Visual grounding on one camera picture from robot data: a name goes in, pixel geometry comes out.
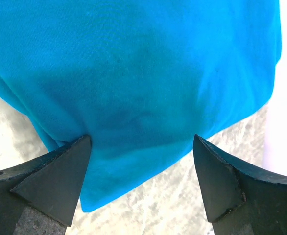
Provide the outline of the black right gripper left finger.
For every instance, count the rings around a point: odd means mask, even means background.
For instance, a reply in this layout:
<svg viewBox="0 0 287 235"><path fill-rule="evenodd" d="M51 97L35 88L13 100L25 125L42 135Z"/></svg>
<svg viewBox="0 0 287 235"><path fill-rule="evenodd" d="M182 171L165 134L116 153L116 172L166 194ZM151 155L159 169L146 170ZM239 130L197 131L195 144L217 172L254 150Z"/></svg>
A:
<svg viewBox="0 0 287 235"><path fill-rule="evenodd" d="M91 154L82 136L0 170L0 235L63 235L72 225Z"/></svg>

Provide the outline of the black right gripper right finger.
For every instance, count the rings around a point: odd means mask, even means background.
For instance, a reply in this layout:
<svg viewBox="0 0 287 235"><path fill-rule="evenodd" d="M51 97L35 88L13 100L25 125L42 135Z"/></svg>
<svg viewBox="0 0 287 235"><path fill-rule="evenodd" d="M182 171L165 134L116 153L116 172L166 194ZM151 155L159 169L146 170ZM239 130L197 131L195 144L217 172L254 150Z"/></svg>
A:
<svg viewBox="0 0 287 235"><path fill-rule="evenodd" d="M195 135L193 156L216 235L287 235L287 176L237 158Z"/></svg>

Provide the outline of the blue t shirt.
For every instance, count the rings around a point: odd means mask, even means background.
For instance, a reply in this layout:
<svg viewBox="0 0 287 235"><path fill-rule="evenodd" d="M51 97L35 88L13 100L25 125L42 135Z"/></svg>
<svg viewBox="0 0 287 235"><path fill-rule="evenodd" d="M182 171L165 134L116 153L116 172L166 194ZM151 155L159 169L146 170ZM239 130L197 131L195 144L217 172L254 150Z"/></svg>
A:
<svg viewBox="0 0 287 235"><path fill-rule="evenodd" d="M270 99L277 0L0 0L0 97L46 148L89 135L92 212Z"/></svg>

